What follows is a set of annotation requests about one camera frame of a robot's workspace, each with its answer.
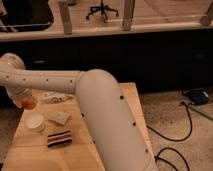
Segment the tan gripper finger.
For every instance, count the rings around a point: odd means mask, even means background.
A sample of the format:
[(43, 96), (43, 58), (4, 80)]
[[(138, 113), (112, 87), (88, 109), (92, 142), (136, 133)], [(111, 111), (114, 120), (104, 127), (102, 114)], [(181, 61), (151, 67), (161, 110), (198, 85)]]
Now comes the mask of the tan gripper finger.
[(37, 103), (38, 103), (37, 98), (33, 97), (32, 98), (32, 108), (35, 108)]

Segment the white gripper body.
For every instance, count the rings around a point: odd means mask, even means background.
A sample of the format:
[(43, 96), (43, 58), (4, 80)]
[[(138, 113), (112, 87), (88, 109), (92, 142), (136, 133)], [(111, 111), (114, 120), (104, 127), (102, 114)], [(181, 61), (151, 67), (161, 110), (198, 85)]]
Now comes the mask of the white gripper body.
[(22, 107), (22, 100), (23, 99), (32, 99), (32, 90), (29, 88), (15, 88), (15, 87), (8, 87), (6, 88), (7, 94), (9, 98), (13, 101), (13, 103), (18, 107), (18, 108), (23, 108)]

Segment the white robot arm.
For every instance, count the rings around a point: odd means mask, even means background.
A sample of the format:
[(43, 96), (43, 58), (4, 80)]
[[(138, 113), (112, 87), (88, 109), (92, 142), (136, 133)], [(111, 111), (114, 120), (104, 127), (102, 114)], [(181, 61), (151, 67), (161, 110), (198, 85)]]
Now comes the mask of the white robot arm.
[(106, 171), (157, 171), (130, 106), (109, 72), (27, 70), (19, 56), (6, 53), (0, 57), (0, 86), (25, 109), (36, 105), (34, 89), (75, 95)]

